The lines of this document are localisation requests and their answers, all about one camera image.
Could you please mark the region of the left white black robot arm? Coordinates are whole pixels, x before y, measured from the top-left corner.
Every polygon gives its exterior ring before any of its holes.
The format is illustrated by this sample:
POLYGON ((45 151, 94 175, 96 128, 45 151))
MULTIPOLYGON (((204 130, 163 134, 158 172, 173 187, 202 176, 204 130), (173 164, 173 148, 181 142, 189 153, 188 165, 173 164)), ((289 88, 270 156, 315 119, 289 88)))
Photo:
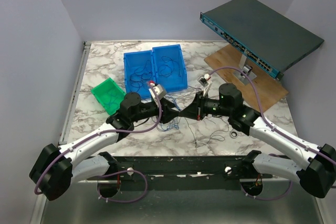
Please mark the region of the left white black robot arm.
POLYGON ((177 106, 166 98, 144 103, 138 93, 126 94, 116 113, 93 132, 63 147, 48 144, 41 150, 29 173, 35 183, 34 193, 43 194, 48 200, 57 199, 70 187, 73 172, 80 163, 135 132, 135 122, 156 117, 157 123, 166 123, 178 113, 177 106))

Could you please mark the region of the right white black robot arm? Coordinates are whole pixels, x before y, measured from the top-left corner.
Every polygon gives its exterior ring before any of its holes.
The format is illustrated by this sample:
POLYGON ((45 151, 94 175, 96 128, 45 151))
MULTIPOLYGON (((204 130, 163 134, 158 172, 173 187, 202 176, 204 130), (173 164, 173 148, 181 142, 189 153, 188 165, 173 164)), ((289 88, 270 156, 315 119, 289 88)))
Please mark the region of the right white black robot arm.
POLYGON ((300 184, 317 198, 327 195, 335 182, 334 147, 329 144, 318 146, 278 127, 257 110, 244 105, 242 93, 233 84, 222 84, 218 91, 217 100, 197 92, 180 116, 194 120, 202 120, 209 114, 226 116, 236 131, 257 138, 287 156, 282 159, 253 152, 250 160, 241 165, 246 177, 272 174, 300 184))

